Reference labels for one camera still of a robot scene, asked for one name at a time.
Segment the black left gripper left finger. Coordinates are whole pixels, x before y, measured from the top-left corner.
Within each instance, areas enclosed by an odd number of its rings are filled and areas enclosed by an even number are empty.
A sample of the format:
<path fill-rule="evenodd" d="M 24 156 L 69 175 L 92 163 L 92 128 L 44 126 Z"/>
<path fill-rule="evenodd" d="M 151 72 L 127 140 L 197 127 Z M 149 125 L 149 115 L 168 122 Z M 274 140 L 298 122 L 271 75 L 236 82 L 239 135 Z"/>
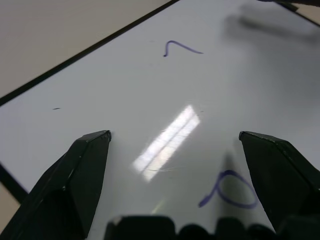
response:
<path fill-rule="evenodd" d="M 112 134 L 102 130 L 73 142 L 26 192 L 4 167 L 0 181 L 20 204 L 2 240 L 84 240 L 100 200 Z"/>

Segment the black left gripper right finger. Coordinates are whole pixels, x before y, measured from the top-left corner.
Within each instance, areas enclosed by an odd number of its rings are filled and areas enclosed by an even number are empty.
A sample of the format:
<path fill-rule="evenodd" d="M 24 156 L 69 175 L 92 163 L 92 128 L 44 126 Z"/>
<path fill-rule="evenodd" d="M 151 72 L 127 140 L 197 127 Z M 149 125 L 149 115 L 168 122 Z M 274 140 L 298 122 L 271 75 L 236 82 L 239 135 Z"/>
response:
<path fill-rule="evenodd" d="M 251 181 L 279 235 L 320 233 L 320 172 L 290 142 L 241 131 Z"/>

